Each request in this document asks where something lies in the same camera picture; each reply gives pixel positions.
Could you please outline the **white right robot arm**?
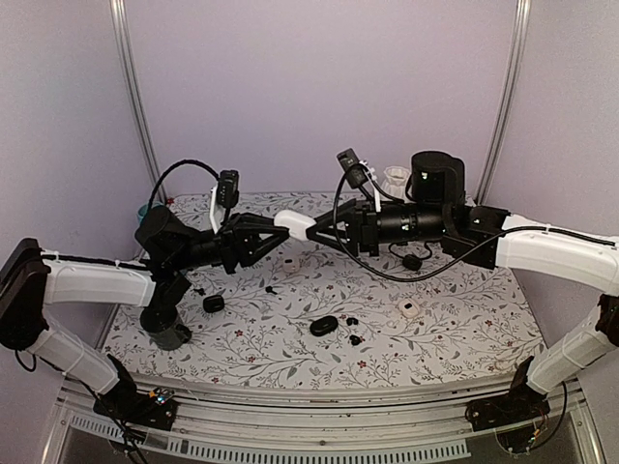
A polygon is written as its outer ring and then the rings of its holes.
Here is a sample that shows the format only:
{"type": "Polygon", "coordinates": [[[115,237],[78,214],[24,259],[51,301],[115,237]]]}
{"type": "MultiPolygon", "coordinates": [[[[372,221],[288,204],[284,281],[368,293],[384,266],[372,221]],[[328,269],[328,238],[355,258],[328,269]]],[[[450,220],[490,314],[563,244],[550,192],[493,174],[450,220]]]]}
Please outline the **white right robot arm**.
{"type": "Polygon", "coordinates": [[[600,291],[596,307],[574,329],[523,362],[500,401],[507,421],[521,421],[538,396],[551,392],[618,347],[618,241],[543,224],[507,210],[469,206],[461,159],[437,151],[411,158],[403,200],[370,197],[335,203],[304,238],[356,259],[381,244],[436,240],[452,262],[493,270],[524,270],[600,291]]]}

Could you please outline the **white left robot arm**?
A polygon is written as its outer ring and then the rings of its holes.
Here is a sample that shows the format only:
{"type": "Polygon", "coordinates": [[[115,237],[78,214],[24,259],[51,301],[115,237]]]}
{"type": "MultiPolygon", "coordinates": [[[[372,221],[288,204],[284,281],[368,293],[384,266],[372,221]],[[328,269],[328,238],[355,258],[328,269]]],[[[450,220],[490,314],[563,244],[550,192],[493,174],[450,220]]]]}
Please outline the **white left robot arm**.
{"type": "Polygon", "coordinates": [[[131,377],[111,358],[85,344],[45,305],[120,304],[142,308],[150,334],[176,328],[177,304],[190,288],[185,274],[221,266],[228,274],[249,267],[285,242],[286,227],[255,214],[235,214],[217,230],[185,225],[165,207],[151,209],[135,232],[145,262],[70,257],[45,251],[37,240],[19,242],[1,270],[1,344],[52,363],[93,391],[124,420],[143,412],[131,377]]]}

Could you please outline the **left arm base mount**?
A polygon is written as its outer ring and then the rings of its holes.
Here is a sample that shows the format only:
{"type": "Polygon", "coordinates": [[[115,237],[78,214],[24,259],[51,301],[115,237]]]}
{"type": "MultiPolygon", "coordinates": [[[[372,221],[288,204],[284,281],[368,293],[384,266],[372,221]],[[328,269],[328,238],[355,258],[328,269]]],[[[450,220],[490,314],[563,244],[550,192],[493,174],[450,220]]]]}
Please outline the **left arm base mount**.
{"type": "Polygon", "coordinates": [[[93,411],[119,422],[170,431],[179,406],[174,392],[162,388],[139,392],[129,371],[111,355],[107,357],[116,368],[118,382],[108,393],[97,394],[93,411]]]}

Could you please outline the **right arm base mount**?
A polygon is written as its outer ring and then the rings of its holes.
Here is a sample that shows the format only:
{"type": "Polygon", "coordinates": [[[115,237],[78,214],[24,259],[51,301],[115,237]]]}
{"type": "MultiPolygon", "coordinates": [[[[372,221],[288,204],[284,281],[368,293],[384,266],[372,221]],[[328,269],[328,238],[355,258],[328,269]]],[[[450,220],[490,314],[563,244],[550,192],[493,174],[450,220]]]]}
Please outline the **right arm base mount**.
{"type": "Polygon", "coordinates": [[[540,418],[550,412],[546,393],[527,385],[527,372],[533,356],[521,363],[506,393],[469,401],[464,417],[474,431],[510,425],[540,418]]]}

